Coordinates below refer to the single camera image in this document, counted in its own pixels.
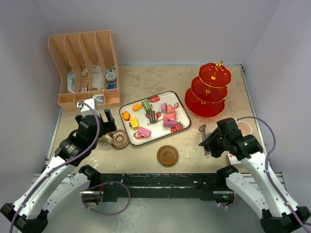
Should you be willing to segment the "metal serving tongs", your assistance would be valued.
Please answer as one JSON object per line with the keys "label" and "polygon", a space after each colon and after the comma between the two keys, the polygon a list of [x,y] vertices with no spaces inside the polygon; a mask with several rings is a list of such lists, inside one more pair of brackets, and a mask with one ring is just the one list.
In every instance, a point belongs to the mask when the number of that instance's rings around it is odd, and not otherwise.
{"label": "metal serving tongs", "polygon": [[[206,124],[203,124],[199,127],[199,132],[201,133],[202,140],[204,141],[210,133],[206,134]],[[204,148],[204,156],[205,158],[209,158],[211,156],[210,152]]]}

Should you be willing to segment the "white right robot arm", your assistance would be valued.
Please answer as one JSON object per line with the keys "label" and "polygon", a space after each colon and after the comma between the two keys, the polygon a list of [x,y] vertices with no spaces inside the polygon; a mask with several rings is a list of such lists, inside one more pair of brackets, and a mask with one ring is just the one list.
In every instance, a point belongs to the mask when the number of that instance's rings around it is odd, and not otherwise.
{"label": "white right robot arm", "polygon": [[291,233],[299,228],[310,232],[311,216],[306,206],[300,206],[288,194],[269,164],[270,154],[265,154],[259,141],[251,134],[243,135],[234,118],[217,122],[217,128],[205,133],[199,131],[199,144],[212,157],[218,158],[228,151],[248,170],[257,187],[243,181],[243,175],[234,166],[217,171],[216,184],[221,190],[231,189],[257,214],[266,233]]}

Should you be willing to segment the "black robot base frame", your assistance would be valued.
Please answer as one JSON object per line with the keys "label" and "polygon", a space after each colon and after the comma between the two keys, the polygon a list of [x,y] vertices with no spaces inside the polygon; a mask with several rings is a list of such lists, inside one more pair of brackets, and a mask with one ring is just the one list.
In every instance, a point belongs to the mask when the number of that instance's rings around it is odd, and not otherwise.
{"label": "black robot base frame", "polygon": [[104,184],[103,202],[116,202],[118,198],[200,199],[232,204],[234,191],[218,173],[185,174],[119,174],[100,173],[89,165],[79,172],[90,178],[90,187]]}

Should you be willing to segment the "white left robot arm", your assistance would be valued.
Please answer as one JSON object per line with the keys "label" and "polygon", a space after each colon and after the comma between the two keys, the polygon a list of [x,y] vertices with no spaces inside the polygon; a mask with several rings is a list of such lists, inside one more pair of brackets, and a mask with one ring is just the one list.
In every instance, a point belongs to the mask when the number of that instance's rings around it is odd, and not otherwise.
{"label": "white left robot arm", "polygon": [[63,140],[55,156],[26,193],[14,203],[4,204],[0,211],[11,222],[10,232],[17,228],[22,233],[41,233],[49,217],[73,192],[95,190],[100,185],[99,172],[91,166],[75,175],[73,181],[62,187],[59,184],[96,148],[99,138],[116,131],[110,110],[105,109],[104,122],[96,109],[86,106],[75,117],[78,129]]}

